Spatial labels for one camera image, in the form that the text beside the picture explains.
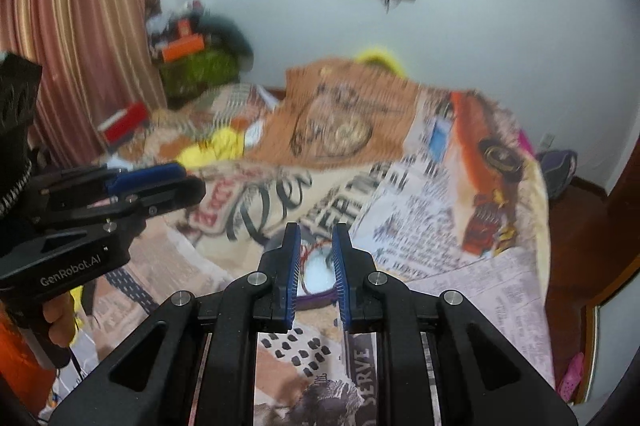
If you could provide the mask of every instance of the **blanket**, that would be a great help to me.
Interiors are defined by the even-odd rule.
[[[149,126],[136,130],[116,154],[136,167],[174,161],[185,148],[209,139],[216,130],[230,125],[244,130],[268,112],[254,85],[216,87],[178,112],[154,111]]]
[[[341,60],[287,79],[255,151],[193,172],[207,186],[199,206],[150,221],[129,265],[98,280],[81,327],[95,360],[174,290],[220,291],[254,271],[287,222],[321,259],[346,223],[379,270],[467,294],[552,384],[546,194],[513,114]],[[292,330],[258,337],[254,424],[375,424],[376,338],[345,334],[335,294],[311,293],[298,288],[308,305]],[[60,381],[57,399],[73,385]]]

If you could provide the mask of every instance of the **green plush toy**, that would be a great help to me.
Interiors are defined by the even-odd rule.
[[[206,89],[238,81],[236,57],[223,49],[205,49],[159,66],[170,108],[195,99]]]

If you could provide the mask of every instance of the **orange box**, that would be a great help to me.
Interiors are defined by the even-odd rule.
[[[171,42],[162,49],[162,58],[165,62],[175,61],[178,58],[193,54],[204,49],[204,38],[201,34],[190,34]]]
[[[191,34],[191,23],[188,18],[178,20],[178,34],[181,38]]]

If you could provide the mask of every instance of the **power outlet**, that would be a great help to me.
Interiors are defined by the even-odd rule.
[[[538,145],[538,151],[547,151],[549,148],[551,148],[551,145],[554,144],[554,141],[556,140],[555,135],[553,135],[551,132],[547,132],[545,135],[542,136],[542,139],[540,139],[540,144]]]

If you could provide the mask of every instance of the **orange cloth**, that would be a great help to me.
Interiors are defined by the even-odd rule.
[[[500,177],[495,170],[487,168],[482,153],[478,150],[478,143],[492,135],[484,107],[472,92],[454,91],[451,93],[451,101],[456,111],[454,135],[462,149],[466,175],[479,194],[491,197],[500,186]]]
[[[44,408],[56,377],[44,370],[0,309],[0,374],[33,414]]]

